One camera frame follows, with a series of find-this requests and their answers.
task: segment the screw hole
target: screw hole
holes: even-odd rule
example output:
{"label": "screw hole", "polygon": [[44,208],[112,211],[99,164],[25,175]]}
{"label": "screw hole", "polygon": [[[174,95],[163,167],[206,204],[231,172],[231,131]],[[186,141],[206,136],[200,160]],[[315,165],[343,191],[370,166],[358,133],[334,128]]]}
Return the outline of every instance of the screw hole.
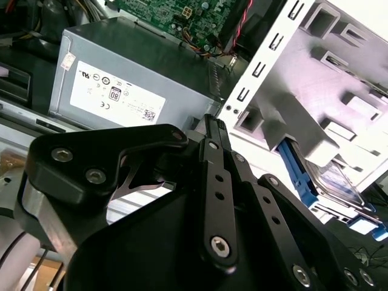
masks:
{"label": "screw hole", "polygon": [[216,175],[216,179],[217,179],[217,181],[219,181],[219,182],[224,182],[224,178],[221,177],[221,176],[219,176],[219,175]]}
{"label": "screw hole", "polygon": [[224,199],[225,199],[224,195],[222,195],[222,193],[219,193],[219,192],[216,192],[216,197],[217,197],[219,200],[224,200]]}
{"label": "screw hole", "polygon": [[272,217],[272,221],[276,224],[280,224],[280,220],[276,217],[276,216],[273,216]]}

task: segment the silver metal frame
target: silver metal frame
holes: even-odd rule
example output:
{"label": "silver metal frame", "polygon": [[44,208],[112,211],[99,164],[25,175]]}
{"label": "silver metal frame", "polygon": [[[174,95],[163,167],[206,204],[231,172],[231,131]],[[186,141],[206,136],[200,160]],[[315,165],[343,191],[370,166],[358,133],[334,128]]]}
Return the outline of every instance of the silver metal frame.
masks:
{"label": "silver metal frame", "polygon": [[314,2],[314,0],[288,0],[284,5],[218,115],[228,128],[233,128],[238,122],[240,113],[245,111]]}

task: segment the green circuit board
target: green circuit board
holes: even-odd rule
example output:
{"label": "green circuit board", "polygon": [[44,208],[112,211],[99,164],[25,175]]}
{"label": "green circuit board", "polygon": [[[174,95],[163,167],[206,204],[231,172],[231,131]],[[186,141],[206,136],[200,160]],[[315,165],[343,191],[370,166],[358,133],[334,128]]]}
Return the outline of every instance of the green circuit board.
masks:
{"label": "green circuit board", "polygon": [[187,27],[193,42],[204,47],[209,35],[218,36],[236,1],[116,0],[115,5],[179,39]]}

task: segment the black cable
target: black cable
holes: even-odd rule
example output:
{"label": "black cable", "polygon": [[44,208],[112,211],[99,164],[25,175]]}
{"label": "black cable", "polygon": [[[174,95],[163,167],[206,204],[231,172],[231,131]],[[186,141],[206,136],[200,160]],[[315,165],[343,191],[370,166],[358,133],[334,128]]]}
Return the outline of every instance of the black cable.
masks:
{"label": "black cable", "polygon": [[61,273],[62,273],[64,267],[65,267],[65,265],[63,263],[59,266],[59,269],[58,269],[58,271],[56,271],[55,276],[52,279],[50,285],[48,285],[49,288],[55,287],[56,283],[58,282],[59,277],[61,276]]}
{"label": "black cable", "polygon": [[28,285],[30,285],[31,283],[31,280],[34,278],[35,274],[37,273],[37,271],[39,270],[39,268],[41,267],[41,265],[43,264],[43,261],[44,261],[44,258],[47,256],[47,253],[48,253],[48,249],[45,249],[44,250],[44,253],[43,255],[41,256],[41,258],[39,259],[38,263],[36,264],[35,268],[32,270],[30,276],[28,276],[26,282],[24,283],[23,287],[20,289],[20,291],[25,291],[27,288],[28,288]]}
{"label": "black cable", "polygon": [[63,10],[65,11],[65,16],[67,19],[67,23],[69,24],[69,27],[73,27],[76,25],[76,17],[74,14],[73,6],[70,3],[70,0],[63,0],[60,1],[62,4]]}
{"label": "black cable", "polygon": [[18,244],[18,242],[20,242],[20,240],[25,236],[25,234],[26,234],[26,232],[20,233],[13,240],[13,242],[7,247],[7,250],[5,250],[5,252],[3,253],[3,255],[1,256],[1,259],[0,259],[0,269],[1,269],[2,265],[4,265],[4,262],[6,261],[6,259],[10,255],[10,253],[12,252],[13,248]]}

